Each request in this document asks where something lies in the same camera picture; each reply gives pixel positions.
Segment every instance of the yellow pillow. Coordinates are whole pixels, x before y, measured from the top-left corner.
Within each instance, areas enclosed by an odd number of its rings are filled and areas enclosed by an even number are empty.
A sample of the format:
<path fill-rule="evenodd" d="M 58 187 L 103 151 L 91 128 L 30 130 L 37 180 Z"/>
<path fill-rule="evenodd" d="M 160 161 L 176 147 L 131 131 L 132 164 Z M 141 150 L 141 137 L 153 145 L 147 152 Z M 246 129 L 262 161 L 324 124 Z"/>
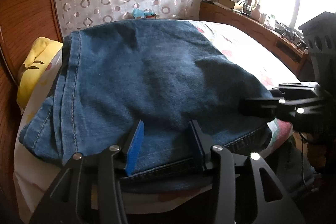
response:
<path fill-rule="evenodd" d="M 62 46 L 62 43 L 46 37 L 39 37 L 34 41 L 20 69 L 22 77 L 17 91 L 16 102 L 22 113 L 27 106 L 36 83 Z"/>

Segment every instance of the blue denim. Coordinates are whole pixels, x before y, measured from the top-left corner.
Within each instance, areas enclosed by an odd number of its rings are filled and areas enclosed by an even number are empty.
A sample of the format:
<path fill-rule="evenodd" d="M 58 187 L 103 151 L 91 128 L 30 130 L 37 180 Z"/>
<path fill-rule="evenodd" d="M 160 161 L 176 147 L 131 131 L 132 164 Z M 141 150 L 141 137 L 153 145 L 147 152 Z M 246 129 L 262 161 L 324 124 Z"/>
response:
<path fill-rule="evenodd" d="M 189 22 L 112 22 L 64 39 L 53 90 L 19 141 L 37 157 L 64 165 L 75 152 L 122 145 L 141 119 L 144 139 L 133 177 L 165 176 L 193 168 L 185 135 L 191 119 L 234 152 L 267 145 L 267 121 L 238 113 L 246 97 L 272 96 Z"/>

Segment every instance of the stitched seam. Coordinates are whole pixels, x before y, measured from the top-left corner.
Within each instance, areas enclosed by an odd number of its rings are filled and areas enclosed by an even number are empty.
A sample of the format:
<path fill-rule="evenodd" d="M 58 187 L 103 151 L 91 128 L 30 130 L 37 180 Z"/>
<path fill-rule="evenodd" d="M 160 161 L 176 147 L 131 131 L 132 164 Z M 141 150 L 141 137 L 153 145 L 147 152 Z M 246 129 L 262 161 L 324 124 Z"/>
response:
<path fill-rule="evenodd" d="M 153 172 L 156 172 L 156 171 L 162 171 L 162 170 L 165 170 L 165 169 L 169 169 L 169 168 L 174 168 L 174 167 L 178 167 L 180 165 L 186 165 L 188 163 L 190 163 L 192 160 L 192 158 L 187 158 L 187 159 L 184 159 L 184 160 L 180 160 L 180 161 L 177 161 L 177 162 L 174 162 L 174 163 L 170 163 L 170 164 L 167 164 L 167 165 L 162 165 L 162 166 L 158 166 L 158 167 L 154 167 L 152 169 L 149 169 L 149 170 L 146 170 L 146 171 L 142 171 L 140 173 L 136 173 L 134 175 L 130 175 L 128 176 L 127 178 L 130 179 L 132 177 L 138 177 L 138 176 L 141 176 L 141 175 L 147 175 L 147 174 L 150 174 L 150 173 L 153 173 Z"/>
<path fill-rule="evenodd" d="M 73 129 L 73 140 L 75 141 L 75 151 L 78 152 L 78 146 L 76 141 L 76 131 L 75 131 L 75 119 L 74 119 L 74 104 L 75 104 L 75 90 L 76 90 L 76 82 L 77 82 L 77 73 L 78 73 L 78 65 L 79 65 L 79 58 L 81 55 L 81 36 L 79 32 L 77 32 L 79 37 L 79 45 L 78 45 L 78 60 L 76 66 L 76 73 L 75 73 L 75 82 L 73 84 L 73 92 L 72 92 L 72 107 L 71 107 L 71 122 L 72 122 L 72 129 Z"/>
<path fill-rule="evenodd" d="M 256 131 L 259 131 L 259 130 L 264 129 L 264 128 L 265 128 L 265 126 L 263 126 L 263 127 L 261 127 L 261 128 L 258 128 L 258 129 L 256 129 L 256 130 L 254 130 L 254 131 L 252 131 L 252 132 L 246 134 L 245 136 L 240 137 L 239 139 L 237 139 L 237 140 L 235 140 L 235 141 L 232 141 L 231 143 L 226 144 L 225 147 L 234 145 L 234 144 L 236 144 L 236 143 L 238 143 L 238 142 L 240 142 L 240 141 L 242 141 L 242 140 L 244 140 L 244 139 L 247 139 L 247 138 L 249 138 L 252 134 L 256 133 Z"/>
<path fill-rule="evenodd" d="M 42 132 L 42 129 L 43 129 L 45 123 L 47 122 L 48 118 L 50 117 L 51 110 L 52 110 L 52 108 L 50 109 L 50 111 L 49 111 L 47 117 L 46 117 L 45 120 L 43 121 L 43 124 L 42 124 L 42 126 L 41 126 L 41 129 L 40 129 L 39 133 L 38 133 L 37 136 L 36 136 L 36 139 L 35 139 L 35 141 L 34 141 L 34 144 L 33 144 L 32 149 L 35 149 L 36 143 L 37 143 L 37 141 L 38 141 L 38 139 L 39 139 L 39 137 L 40 137 L 40 134 L 41 134 L 41 132 Z"/>
<path fill-rule="evenodd" d="M 165 176 L 173 175 L 173 174 L 181 174 L 182 172 L 186 172 L 186 171 L 192 170 L 192 169 L 195 169 L 195 167 L 189 167 L 189 168 L 186 168 L 186 169 L 183 169 L 183 170 L 168 172 L 166 174 L 158 174 L 158 175 L 155 175 L 154 177 L 151 177 L 151 178 L 146 178 L 144 176 L 139 176 L 139 177 L 142 179 L 142 181 L 146 181 L 146 180 L 151 180 L 151 179 L 157 179 L 157 178 L 163 177 L 163 176 L 165 177 Z M 156 172 L 157 172 L 157 170 L 153 170 L 151 172 L 146 173 L 145 175 L 151 175 L 151 174 L 154 174 Z M 121 180 L 135 180 L 135 177 L 133 177 L 133 178 L 123 177 L 123 178 L 121 178 Z"/>

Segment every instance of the wooden headboard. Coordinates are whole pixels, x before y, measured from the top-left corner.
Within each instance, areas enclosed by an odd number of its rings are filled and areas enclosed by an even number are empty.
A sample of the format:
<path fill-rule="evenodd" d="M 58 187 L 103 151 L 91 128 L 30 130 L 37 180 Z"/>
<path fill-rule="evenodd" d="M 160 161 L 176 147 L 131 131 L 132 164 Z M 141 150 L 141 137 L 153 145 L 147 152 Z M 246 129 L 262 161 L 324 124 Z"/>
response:
<path fill-rule="evenodd" d="M 62 41 L 54 0 L 0 0 L 0 186 L 16 208 L 14 145 L 21 115 L 17 73 L 38 37 Z"/>

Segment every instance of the cardboard box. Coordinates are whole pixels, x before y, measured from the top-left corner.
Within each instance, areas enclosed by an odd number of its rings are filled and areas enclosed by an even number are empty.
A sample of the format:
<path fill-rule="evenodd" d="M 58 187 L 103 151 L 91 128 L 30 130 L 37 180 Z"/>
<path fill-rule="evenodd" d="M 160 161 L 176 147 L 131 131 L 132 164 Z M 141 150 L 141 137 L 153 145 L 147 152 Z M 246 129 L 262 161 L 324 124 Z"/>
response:
<path fill-rule="evenodd" d="M 242 7 L 241 4 L 238 4 L 237 2 L 234 2 L 232 0 L 218 0 L 218 2 L 221 4 L 221 5 L 224 5 L 230 9 L 236 9 L 238 10 L 239 8 Z"/>

